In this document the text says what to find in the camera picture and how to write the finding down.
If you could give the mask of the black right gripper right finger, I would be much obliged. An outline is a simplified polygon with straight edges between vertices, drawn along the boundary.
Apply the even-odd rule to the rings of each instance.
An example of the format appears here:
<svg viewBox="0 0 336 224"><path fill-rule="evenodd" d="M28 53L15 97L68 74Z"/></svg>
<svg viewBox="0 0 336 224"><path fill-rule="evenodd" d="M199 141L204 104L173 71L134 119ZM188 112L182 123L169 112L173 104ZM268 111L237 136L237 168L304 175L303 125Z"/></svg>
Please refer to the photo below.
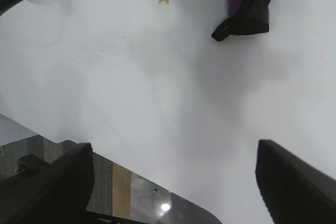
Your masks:
<svg viewBox="0 0 336 224"><path fill-rule="evenodd" d="M335 223L335 180L272 140L259 140L255 168L274 223Z"/></svg>

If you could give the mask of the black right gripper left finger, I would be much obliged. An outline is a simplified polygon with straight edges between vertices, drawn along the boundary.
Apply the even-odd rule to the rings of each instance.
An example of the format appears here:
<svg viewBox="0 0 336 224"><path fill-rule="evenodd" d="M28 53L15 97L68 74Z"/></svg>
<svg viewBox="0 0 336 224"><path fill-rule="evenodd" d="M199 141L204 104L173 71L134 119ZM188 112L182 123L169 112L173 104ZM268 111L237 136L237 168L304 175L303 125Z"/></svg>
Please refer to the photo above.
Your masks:
<svg viewBox="0 0 336 224"><path fill-rule="evenodd" d="M94 186L91 144L81 143L51 164L28 155L25 168L1 180L1 223L85 223Z"/></svg>

